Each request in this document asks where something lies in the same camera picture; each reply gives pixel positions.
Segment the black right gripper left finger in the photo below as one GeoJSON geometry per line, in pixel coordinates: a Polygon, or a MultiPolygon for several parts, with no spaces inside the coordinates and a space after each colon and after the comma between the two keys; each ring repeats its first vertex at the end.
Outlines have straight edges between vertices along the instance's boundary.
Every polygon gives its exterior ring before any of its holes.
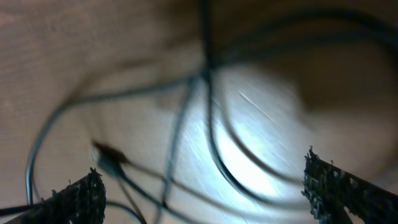
{"type": "Polygon", "coordinates": [[[1,217],[15,215],[8,223],[102,224],[106,189],[96,169],[41,202],[1,209],[1,217]]]}

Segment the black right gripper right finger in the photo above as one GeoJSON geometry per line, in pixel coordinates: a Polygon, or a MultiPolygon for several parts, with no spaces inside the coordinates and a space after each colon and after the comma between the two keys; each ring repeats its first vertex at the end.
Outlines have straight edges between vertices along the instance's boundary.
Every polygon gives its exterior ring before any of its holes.
{"type": "Polygon", "coordinates": [[[305,156],[302,195],[321,224],[351,223],[350,213],[365,224],[397,224],[397,195],[319,158],[305,156]]]}

